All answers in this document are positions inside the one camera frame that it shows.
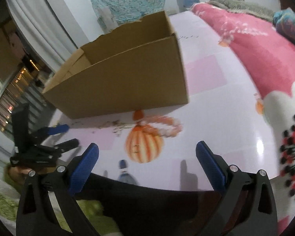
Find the left hand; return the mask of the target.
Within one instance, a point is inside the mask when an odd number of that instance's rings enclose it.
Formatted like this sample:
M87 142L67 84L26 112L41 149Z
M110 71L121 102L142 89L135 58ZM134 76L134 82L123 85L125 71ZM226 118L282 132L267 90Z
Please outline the left hand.
M28 173L30 173L30 171L32 171L32 168L28 168L28 167L22 167L22 166L16 166L16 167L11 167L8 166L7 168L7 174L9 175L9 177L17 184L19 185L23 185ZM36 170L36 173L38 174L46 174L49 173L51 171L53 171L53 168L38 168Z

